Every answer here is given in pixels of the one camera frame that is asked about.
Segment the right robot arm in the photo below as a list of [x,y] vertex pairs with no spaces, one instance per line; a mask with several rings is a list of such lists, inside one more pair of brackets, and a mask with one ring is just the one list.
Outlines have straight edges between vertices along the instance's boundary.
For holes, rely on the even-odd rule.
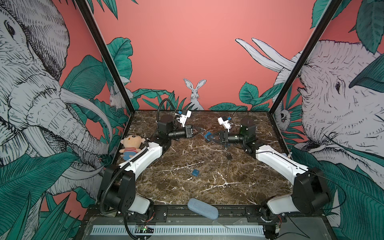
[[205,138],[208,141],[225,147],[239,144],[246,154],[273,168],[293,185],[292,193],[272,197],[262,204],[260,215],[265,219],[291,212],[312,215],[331,201],[323,171],[299,164],[264,144],[256,135],[256,125],[249,118],[241,120],[237,134],[230,131],[228,120],[219,118],[218,122],[224,131],[207,133]]

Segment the blue padlock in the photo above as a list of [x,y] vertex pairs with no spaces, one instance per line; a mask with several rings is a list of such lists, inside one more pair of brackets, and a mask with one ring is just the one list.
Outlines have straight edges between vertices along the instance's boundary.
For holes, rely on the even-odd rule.
[[211,133],[210,132],[207,132],[205,135],[204,135],[204,138],[205,138],[205,141],[207,142],[207,143],[209,143],[211,140],[209,139],[209,136],[211,135]]
[[198,177],[198,176],[199,176],[199,173],[200,173],[200,171],[199,171],[199,170],[196,170],[196,169],[194,169],[194,170],[192,171],[192,175],[195,176],[195,177]]

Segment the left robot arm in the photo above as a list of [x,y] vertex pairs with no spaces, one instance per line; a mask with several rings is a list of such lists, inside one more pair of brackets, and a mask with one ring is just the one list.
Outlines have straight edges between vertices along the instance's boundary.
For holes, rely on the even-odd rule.
[[144,148],[120,165],[110,165],[103,176],[98,193],[100,213],[134,212],[150,215],[153,202],[136,193],[136,180],[141,173],[159,159],[173,140],[189,139],[202,133],[203,128],[182,125],[171,115],[163,115],[153,136],[144,141]]

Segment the dark padlock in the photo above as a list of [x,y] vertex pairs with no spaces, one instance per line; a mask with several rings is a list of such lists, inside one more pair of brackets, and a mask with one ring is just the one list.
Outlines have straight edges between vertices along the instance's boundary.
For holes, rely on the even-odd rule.
[[233,159],[233,157],[230,153],[226,153],[226,157],[229,161]]

